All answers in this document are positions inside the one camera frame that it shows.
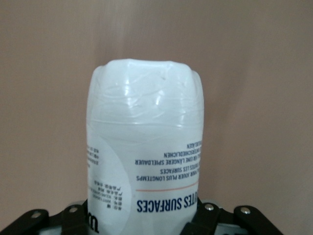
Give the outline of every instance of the white label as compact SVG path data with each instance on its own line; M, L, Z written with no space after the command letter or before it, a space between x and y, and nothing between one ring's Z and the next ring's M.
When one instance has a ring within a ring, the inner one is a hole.
M124 152L122 163L103 138L88 131L91 233L179 234L192 219L197 206L201 141L176 145L174 151L147 152L151 157L137 147L135 144ZM136 149L141 154L132 152Z

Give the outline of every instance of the beige wall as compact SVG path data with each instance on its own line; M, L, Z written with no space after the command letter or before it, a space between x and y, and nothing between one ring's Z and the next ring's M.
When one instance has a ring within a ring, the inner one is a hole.
M203 83L200 197L313 231L312 1L0 1L0 229L87 197L91 73L118 58Z

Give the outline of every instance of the bottle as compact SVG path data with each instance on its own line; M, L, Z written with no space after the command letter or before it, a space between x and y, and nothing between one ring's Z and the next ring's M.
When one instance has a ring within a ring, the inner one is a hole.
M204 103L199 75L172 61L95 69L87 104L91 234L179 235L197 209Z

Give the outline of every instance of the orange stripe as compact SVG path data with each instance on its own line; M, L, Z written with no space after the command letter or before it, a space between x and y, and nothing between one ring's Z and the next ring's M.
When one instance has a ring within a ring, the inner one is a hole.
M138 192L165 192L165 191L174 191L174 190L180 190L180 189L184 189L184 188L189 188L193 185L196 185L198 183L198 181L196 181L195 183L185 186L185 187L180 187L180 188L169 188L169 189L136 189L136 191Z

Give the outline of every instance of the metal screw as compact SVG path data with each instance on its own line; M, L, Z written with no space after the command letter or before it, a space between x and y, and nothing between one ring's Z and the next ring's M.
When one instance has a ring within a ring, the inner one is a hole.
M70 213L74 213L75 211L77 211L78 208L77 207L72 207L71 209L69 209L69 212Z
M40 212L35 211L35 212L32 214L31 218L36 219L36 218L38 218L40 215L41 215Z
M244 213L244 214L250 214L250 213L251 213L251 211L250 211L249 208L247 208L247 207L241 207L241 208L240 208L240 211L241 211L242 213Z
M214 206L211 204L205 204L204 208L206 208L208 211L214 210Z

